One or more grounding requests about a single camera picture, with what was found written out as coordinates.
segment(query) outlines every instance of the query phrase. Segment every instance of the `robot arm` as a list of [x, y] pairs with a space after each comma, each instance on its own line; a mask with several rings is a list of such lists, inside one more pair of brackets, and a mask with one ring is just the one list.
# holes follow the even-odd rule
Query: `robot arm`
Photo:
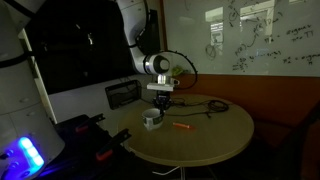
[[153, 103], [161, 114], [170, 107], [170, 92], [179, 81], [171, 78], [170, 62], [163, 54], [145, 55], [136, 45], [136, 37], [144, 31], [148, 13], [144, 0], [117, 0], [124, 21], [127, 38], [134, 65], [138, 73], [158, 75], [157, 83], [149, 83], [147, 89], [156, 90]]

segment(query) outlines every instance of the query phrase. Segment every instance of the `wooden table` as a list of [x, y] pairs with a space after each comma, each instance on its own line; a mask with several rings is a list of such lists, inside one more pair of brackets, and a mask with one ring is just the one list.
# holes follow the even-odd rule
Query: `wooden table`
[[[156, 130], [147, 131], [142, 122], [142, 112], [152, 108], [151, 104], [140, 102], [131, 108], [125, 118], [119, 122], [119, 130], [129, 129], [132, 137], [128, 140], [130, 150], [138, 157], [149, 162], [180, 167], [204, 166], [229, 159], [250, 142], [254, 124], [250, 115], [232, 102], [203, 95], [176, 95], [174, 101], [185, 100], [185, 103], [222, 100], [229, 104], [226, 112], [193, 116], [185, 115], [205, 112], [205, 106], [171, 107], [166, 111], [163, 125]], [[173, 126], [179, 122], [194, 126], [190, 130]]]

